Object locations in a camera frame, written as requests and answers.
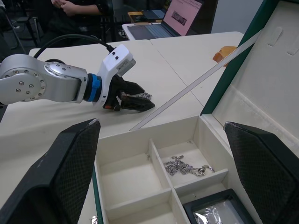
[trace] black frame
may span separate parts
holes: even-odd
[[[188,32],[189,32],[190,30],[192,30],[192,26],[194,25],[195,21],[197,20],[199,14],[200,14],[200,11],[201,11],[201,9],[202,9],[202,7],[203,7],[203,4],[205,3],[204,0],[196,0],[196,1],[199,2],[199,3],[201,3],[202,6],[200,7],[199,11],[197,12],[197,15],[196,15],[196,17],[194,18],[194,20],[193,20],[193,22],[192,22],[192,24],[191,24],[191,26],[190,26]],[[169,26],[166,22],[164,22],[164,18],[163,18],[163,20],[162,20],[162,22],[161,22],[161,26],[162,26],[163,28],[165,28],[165,29],[166,29],[171,35],[173,35],[173,36],[182,36],[182,35],[179,34],[177,31],[175,31],[173,28],[171,28],[171,26]]]
[[[216,203],[219,203],[223,200],[231,200],[231,203],[238,213],[238,215],[241,217],[241,219],[246,224],[256,224],[253,218],[250,216],[240,199],[238,198],[237,194],[232,189],[227,189],[225,191],[198,199],[193,202],[189,202],[183,205],[185,212],[187,213],[187,216],[190,220],[191,224],[198,224],[193,212],[203,209],[205,207],[214,205]]]

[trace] white desk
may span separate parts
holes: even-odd
[[[163,105],[186,85],[162,58],[154,46],[146,40],[123,42],[132,52],[136,65],[124,75],[124,79],[138,83],[152,94],[155,109]],[[64,49],[47,49],[40,60],[59,58],[66,64],[85,68],[87,72],[97,73],[107,50],[98,44]],[[56,103],[48,100],[19,102],[9,105],[0,124],[0,207],[12,193],[17,183],[31,164],[41,157],[51,146],[57,135],[73,124],[92,118],[99,118],[100,136],[127,132],[142,119],[153,112],[134,112],[122,110],[114,112],[96,108],[91,103]],[[202,110],[199,101],[189,93],[166,111],[147,124],[153,126],[177,119],[198,115]],[[93,192],[87,195],[94,200]],[[95,215],[93,207],[84,209],[82,221]]]
[[[238,46],[242,38],[242,33],[228,32],[160,38],[150,41],[182,81],[189,85],[217,64],[213,57],[222,47]],[[222,67],[192,90],[203,106],[208,101],[224,70],[225,68]]]
[[[123,24],[121,27],[123,29],[123,31],[125,31],[127,38],[131,41],[135,40],[135,38],[133,37],[132,33],[129,31],[128,26],[138,26],[135,25],[135,23],[127,23],[127,24]]]

